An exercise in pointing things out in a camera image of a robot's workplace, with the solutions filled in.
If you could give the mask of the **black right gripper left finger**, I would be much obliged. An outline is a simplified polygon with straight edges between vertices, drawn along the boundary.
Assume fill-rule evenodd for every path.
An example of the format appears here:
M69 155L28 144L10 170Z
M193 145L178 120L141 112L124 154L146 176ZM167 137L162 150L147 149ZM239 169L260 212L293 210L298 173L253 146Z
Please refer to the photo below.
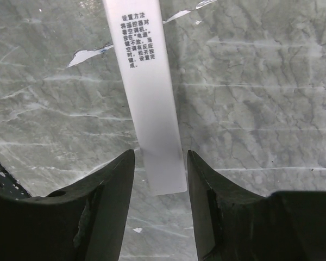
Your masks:
M135 154L45 197L0 193L0 260L118 260Z

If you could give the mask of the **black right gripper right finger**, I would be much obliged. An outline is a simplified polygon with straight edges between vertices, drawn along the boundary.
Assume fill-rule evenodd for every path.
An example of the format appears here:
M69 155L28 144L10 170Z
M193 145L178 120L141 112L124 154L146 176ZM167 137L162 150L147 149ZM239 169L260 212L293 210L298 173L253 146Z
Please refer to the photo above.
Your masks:
M326 191L263 197L187 154L199 260L326 260Z

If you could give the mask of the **white remote battery cover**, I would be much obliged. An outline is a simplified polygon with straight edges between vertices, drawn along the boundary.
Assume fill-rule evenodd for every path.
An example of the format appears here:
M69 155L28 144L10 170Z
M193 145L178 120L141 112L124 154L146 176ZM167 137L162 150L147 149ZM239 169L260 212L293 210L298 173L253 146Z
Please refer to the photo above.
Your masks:
M185 192L160 3L105 1L104 7L151 191Z

